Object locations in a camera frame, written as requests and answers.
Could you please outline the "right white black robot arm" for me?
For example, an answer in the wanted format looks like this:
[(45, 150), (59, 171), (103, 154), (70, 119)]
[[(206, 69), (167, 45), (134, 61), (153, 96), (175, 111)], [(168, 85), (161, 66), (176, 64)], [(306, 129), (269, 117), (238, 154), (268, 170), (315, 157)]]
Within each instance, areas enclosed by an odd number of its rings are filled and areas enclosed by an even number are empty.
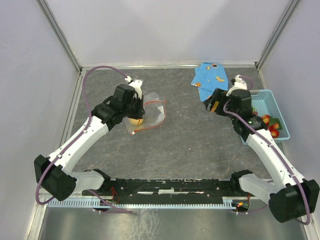
[(251, 93), (246, 89), (227, 92), (216, 88), (204, 105), (208, 111), (231, 119), (235, 132), (258, 155), (273, 181), (267, 182), (243, 170), (229, 183), (231, 193), (240, 196), (247, 192), (259, 198), (280, 223), (297, 220), (309, 225), (320, 186), (314, 179), (307, 180), (293, 167), (274, 142), (263, 119), (253, 114)]

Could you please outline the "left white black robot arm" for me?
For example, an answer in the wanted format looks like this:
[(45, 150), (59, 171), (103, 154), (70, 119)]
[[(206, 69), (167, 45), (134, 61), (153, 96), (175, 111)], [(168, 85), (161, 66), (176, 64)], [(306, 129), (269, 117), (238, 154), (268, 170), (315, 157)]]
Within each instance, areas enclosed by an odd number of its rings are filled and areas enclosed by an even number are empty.
[(106, 195), (110, 191), (110, 177), (101, 170), (74, 172), (73, 168), (96, 141), (124, 118), (143, 117), (142, 85), (140, 79), (118, 85), (114, 94), (93, 109), (68, 141), (49, 156), (39, 155), (34, 160), (36, 181), (53, 198), (63, 201), (73, 192), (95, 190), (99, 195)]

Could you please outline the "clear zip bag orange zipper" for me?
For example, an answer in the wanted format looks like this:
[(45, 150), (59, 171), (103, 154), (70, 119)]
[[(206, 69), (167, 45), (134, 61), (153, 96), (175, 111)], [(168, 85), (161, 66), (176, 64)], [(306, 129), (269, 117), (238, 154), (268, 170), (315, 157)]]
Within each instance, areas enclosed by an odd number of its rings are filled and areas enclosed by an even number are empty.
[(123, 121), (127, 132), (130, 135), (134, 135), (137, 132), (159, 127), (167, 116), (166, 103), (167, 101), (156, 92), (146, 94), (143, 100), (143, 108), (145, 110), (143, 123), (140, 125), (130, 124), (128, 117), (126, 117)]

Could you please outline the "yellow pear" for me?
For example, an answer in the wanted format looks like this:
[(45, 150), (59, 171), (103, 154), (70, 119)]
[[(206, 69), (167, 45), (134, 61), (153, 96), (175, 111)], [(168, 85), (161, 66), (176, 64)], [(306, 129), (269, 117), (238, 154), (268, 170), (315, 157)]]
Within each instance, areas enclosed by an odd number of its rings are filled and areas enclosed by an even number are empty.
[(129, 123), (132, 124), (132, 125), (140, 125), (143, 123), (143, 118), (140, 118), (140, 119), (133, 119), (133, 118), (128, 118), (129, 120)]

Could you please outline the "yellow starfruit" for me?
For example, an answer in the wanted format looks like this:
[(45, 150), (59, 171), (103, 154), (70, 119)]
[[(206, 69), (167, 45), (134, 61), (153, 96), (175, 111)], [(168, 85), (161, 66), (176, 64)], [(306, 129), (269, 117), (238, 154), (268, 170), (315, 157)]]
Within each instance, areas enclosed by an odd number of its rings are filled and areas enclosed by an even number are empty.
[(212, 105), (211, 112), (216, 112), (217, 107), (219, 106), (219, 101), (215, 101)]

